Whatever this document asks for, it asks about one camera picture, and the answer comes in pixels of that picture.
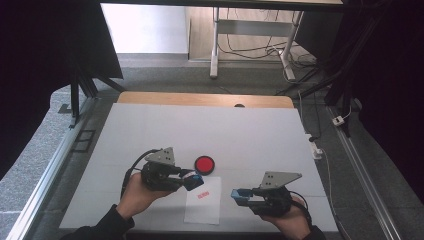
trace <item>hand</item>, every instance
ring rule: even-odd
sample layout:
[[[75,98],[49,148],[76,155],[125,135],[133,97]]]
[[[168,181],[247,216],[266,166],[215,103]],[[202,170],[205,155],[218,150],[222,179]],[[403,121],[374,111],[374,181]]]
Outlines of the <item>hand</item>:
[[[302,205],[303,201],[298,197],[292,199]],[[282,217],[260,216],[262,220],[274,224],[288,239],[304,239],[311,233],[308,221],[302,210],[292,205],[290,211]]]
[[[171,193],[168,191],[150,191],[143,184],[141,173],[135,173],[131,176],[116,211],[125,220],[128,220],[146,210],[156,199],[166,197]]]

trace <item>gray floor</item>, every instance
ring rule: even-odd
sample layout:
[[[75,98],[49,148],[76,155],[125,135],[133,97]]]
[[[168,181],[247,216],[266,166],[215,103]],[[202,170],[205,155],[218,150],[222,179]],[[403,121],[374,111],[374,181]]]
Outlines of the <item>gray floor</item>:
[[[209,79],[208,64],[191,63],[182,60],[156,59],[157,64],[135,63],[121,56],[121,66],[125,80],[119,81],[128,90],[195,92],[195,93],[232,93],[274,95],[289,84],[282,78],[281,65],[225,63],[220,65],[219,78]],[[305,70],[297,70],[301,76]],[[311,84],[300,85],[306,88]],[[58,226],[66,211],[73,192],[89,161],[91,151],[99,137],[104,121],[118,93],[108,86],[97,82],[99,96],[89,121],[83,127],[73,151],[43,203],[36,220],[26,239],[58,239],[66,232]],[[297,94],[299,88],[288,92]],[[325,89],[302,101],[302,113],[308,132],[321,136],[317,145],[328,155],[330,165],[332,198],[338,218],[352,239],[385,239],[379,221],[368,204],[368,200],[355,175],[351,163],[331,125],[326,107],[322,104]],[[52,95],[51,109],[45,121],[28,144],[15,166],[0,182],[0,239],[5,239],[23,209],[27,199],[37,184],[48,161],[53,156],[64,132],[70,123],[69,114],[59,114],[62,104],[69,104],[69,88],[61,89]],[[422,239],[424,236],[424,208],[406,181],[378,144],[363,129],[357,119],[358,108],[351,114],[350,129],[355,143],[372,179],[385,201],[390,214],[398,226],[403,239]],[[325,159],[317,162],[321,179],[329,193],[329,174]],[[327,234],[328,239],[342,239],[337,233]]]

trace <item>black curtain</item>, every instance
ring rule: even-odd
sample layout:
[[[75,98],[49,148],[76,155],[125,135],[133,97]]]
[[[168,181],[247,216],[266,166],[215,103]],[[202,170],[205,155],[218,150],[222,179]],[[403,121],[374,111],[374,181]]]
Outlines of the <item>black curtain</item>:
[[[355,67],[360,120],[424,202],[424,3],[393,1]]]
[[[122,78],[97,1],[0,2],[1,178],[75,73]]]

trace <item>white wall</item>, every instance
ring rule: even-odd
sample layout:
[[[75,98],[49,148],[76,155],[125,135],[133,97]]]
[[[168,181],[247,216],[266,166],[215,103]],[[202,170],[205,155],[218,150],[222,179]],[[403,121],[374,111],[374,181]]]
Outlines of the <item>white wall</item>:
[[[188,53],[185,7],[102,4],[117,53]]]

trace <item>red button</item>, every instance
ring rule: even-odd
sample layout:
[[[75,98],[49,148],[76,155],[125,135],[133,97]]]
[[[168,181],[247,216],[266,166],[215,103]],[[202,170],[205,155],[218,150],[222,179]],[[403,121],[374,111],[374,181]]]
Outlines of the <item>red button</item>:
[[[215,168],[215,162],[211,157],[201,156],[196,159],[194,168],[200,175],[206,176],[213,172]]]

